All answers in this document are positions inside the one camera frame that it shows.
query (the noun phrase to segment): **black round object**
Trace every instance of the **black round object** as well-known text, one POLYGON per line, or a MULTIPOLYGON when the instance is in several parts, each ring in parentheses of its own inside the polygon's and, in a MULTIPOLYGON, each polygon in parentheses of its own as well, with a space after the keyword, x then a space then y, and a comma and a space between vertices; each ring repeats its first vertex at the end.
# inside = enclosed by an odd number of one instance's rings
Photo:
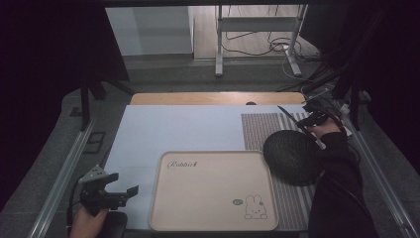
POLYGON ((298 131, 271 134, 263 144, 263 156, 271 172, 292 185, 313 184, 322 172, 316 159, 318 144, 298 131))

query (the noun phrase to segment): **bunny illustration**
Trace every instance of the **bunny illustration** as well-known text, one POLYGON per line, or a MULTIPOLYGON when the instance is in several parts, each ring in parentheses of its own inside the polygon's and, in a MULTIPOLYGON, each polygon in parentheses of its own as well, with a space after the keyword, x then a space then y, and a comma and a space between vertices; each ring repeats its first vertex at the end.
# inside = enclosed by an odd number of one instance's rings
POLYGON ((266 219, 266 210, 259 195, 247 196, 246 219, 266 219))

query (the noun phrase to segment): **person's arm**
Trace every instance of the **person's arm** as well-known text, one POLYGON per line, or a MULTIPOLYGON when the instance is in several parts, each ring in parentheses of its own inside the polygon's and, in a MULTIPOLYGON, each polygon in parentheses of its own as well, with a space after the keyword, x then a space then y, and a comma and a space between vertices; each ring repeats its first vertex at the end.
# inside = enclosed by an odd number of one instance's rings
POLYGON ((363 198, 362 175, 347 136, 332 119, 309 127, 325 144, 317 157, 324 174, 309 214, 309 237, 377 237, 363 198))
POLYGON ((108 209, 101 209, 96 216, 92 216, 83 205, 74 216, 74 223, 69 238, 95 238, 102 230, 108 209))

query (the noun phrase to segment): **black sleeve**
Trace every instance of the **black sleeve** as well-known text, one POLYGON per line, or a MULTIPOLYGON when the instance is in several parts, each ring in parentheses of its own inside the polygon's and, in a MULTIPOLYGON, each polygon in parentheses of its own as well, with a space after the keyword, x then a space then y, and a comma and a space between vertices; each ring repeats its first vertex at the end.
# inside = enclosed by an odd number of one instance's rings
POLYGON ((365 206, 361 171, 346 135, 329 133, 321 141, 326 149, 317 157, 325 172, 312 201, 309 237, 378 237, 365 206))

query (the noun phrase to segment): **beige tray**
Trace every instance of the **beige tray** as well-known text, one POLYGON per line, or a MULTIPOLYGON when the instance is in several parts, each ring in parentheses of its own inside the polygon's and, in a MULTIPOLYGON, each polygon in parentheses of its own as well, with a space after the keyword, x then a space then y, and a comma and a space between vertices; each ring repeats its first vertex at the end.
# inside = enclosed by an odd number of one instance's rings
POLYGON ((261 152, 168 152, 160 159, 154 230, 272 230, 276 211, 261 152))

